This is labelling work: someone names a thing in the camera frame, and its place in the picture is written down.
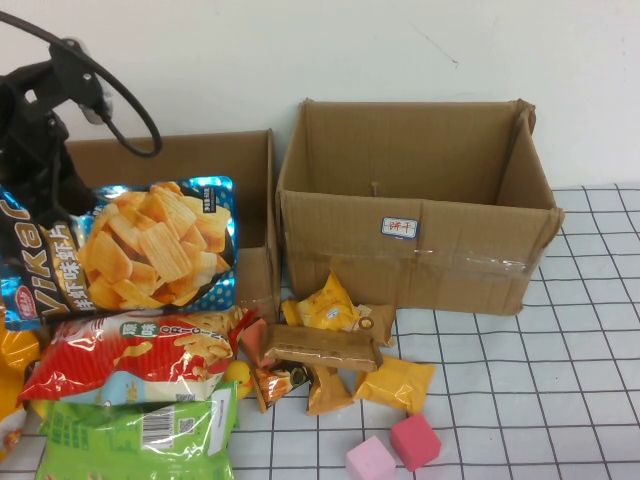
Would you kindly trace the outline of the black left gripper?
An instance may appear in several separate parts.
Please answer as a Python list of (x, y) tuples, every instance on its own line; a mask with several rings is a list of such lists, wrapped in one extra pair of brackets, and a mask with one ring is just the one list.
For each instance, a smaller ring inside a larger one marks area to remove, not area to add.
[(66, 99), (51, 62), (1, 78), (1, 181), (23, 183), (51, 166), (53, 206), (80, 216), (95, 207), (96, 197), (77, 173), (64, 144), (68, 132), (53, 112)]

